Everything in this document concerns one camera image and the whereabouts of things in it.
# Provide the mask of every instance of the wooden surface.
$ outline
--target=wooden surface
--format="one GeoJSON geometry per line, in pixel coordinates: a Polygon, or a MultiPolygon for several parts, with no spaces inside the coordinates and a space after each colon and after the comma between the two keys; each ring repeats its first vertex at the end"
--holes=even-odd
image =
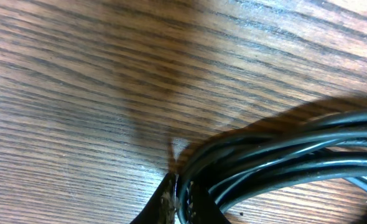
{"type": "MultiPolygon", "coordinates": [[[[367,0],[0,0],[0,223],[129,223],[213,135],[365,107],[367,0]]],[[[366,214],[330,180],[227,216],[366,214]]]]}

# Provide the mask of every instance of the wire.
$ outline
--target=wire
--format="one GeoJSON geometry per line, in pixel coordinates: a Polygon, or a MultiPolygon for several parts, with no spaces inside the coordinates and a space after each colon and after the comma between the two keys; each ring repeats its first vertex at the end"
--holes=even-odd
{"type": "Polygon", "coordinates": [[[281,136],[247,132],[203,145],[180,173],[178,218],[211,223],[202,217],[207,214],[214,223],[229,223],[218,213],[259,194],[318,180],[344,178],[367,192],[367,152],[327,149],[333,146],[367,147],[367,110],[317,119],[281,136]]]}

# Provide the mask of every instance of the cable bundle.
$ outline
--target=cable bundle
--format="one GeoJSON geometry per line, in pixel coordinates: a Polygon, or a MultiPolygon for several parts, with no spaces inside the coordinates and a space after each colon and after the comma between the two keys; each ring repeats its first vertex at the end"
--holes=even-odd
{"type": "Polygon", "coordinates": [[[367,192],[367,110],[327,116],[281,136],[240,133],[196,151],[180,174],[181,223],[229,223],[222,215],[259,194],[317,180],[344,178],[367,192]]]}

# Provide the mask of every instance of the black wire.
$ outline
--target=black wire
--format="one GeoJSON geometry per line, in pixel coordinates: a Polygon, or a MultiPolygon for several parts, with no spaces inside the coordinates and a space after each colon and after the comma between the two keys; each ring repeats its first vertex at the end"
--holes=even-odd
{"type": "Polygon", "coordinates": [[[247,198],[317,180],[345,178],[367,192],[367,152],[326,148],[333,146],[367,147],[367,110],[327,116],[282,136],[248,132],[208,143],[180,173],[179,220],[193,223],[193,184],[205,188],[222,212],[247,198]]]}

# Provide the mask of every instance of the brown wooden surface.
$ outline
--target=brown wooden surface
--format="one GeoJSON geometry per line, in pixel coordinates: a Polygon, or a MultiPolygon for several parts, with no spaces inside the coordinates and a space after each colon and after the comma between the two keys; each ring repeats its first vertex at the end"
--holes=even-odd
{"type": "MultiPolygon", "coordinates": [[[[0,223],[129,223],[210,136],[364,107],[367,0],[0,0],[0,223]]],[[[227,215],[365,214],[330,180],[227,215]]]]}

